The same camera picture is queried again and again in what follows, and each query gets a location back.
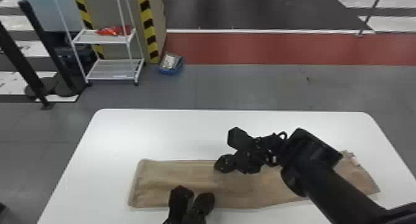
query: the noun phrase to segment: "folded cloth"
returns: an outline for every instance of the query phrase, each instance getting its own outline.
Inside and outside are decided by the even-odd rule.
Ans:
[[[365,194],[379,192],[371,176],[352,153],[335,167],[344,179]],[[134,208],[168,207],[169,192],[182,185],[194,191],[215,194],[215,207],[258,209],[305,199],[294,194],[282,181],[282,167],[263,166],[260,173],[223,174],[214,170],[215,160],[153,161],[141,160],[137,166],[128,204]]]

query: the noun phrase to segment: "dark floor area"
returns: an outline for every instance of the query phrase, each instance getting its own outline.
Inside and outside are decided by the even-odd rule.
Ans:
[[[0,200],[10,207],[3,223],[36,223],[101,108],[364,111],[415,174],[415,76],[413,67],[187,65],[171,77],[148,67],[138,87],[96,83],[50,111],[0,103]]]
[[[168,28],[369,29],[337,0],[164,0]]]

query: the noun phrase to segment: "yellow and black striped post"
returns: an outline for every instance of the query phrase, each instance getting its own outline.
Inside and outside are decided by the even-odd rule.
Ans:
[[[150,8],[149,0],[138,0],[141,19],[144,28],[144,39],[150,54],[150,63],[159,63],[159,47],[156,41],[156,31],[153,23],[153,13]]]
[[[79,9],[79,12],[81,13],[82,21],[84,22],[84,25],[86,29],[94,29],[94,25],[92,24],[91,16],[88,13],[87,5],[85,4],[85,0],[75,0],[77,7]],[[103,47],[101,45],[93,45],[92,48],[94,51],[98,54],[98,57],[100,59],[104,59],[104,51]]]

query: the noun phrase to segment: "floor marking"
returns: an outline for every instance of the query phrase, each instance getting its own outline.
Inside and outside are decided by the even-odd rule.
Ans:
[[[39,78],[54,77],[54,71],[40,71],[36,72]],[[0,71],[0,95],[25,95],[24,89],[27,86],[26,81],[19,72]],[[73,97],[60,97],[58,95],[47,95],[46,99],[50,102],[75,102],[78,95]]]
[[[376,32],[416,32],[416,17],[373,16],[368,25]]]
[[[0,1],[0,7],[19,7],[19,1],[20,0],[3,0]]]
[[[25,15],[0,15],[0,21],[7,31],[34,31]]]
[[[380,0],[378,8],[416,8],[416,0]]]
[[[376,0],[338,0],[345,7],[372,7]]]
[[[41,41],[16,41],[16,44],[27,58],[49,57],[49,53]]]

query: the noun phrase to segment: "red object on shelf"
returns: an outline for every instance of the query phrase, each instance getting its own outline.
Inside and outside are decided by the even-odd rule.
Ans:
[[[124,36],[123,26],[111,26],[107,28],[100,28],[96,31],[99,35],[106,35],[106,36]],[[126,25],[126,33],[127,35],[131,34],[131,26]]]

